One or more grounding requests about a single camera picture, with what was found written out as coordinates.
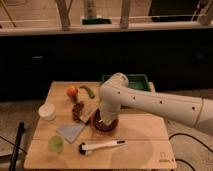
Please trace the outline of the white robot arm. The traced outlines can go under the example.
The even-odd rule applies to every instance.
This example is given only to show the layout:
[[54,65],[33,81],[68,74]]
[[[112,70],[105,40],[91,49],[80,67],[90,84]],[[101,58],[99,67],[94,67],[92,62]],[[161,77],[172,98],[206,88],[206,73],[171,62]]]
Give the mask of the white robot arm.
[[99,89],[100,117],[105,125],[118,118],[122,106],[142,110],[193,127],[213,136],[213,100],[128,87],[123,73],[115,73]]

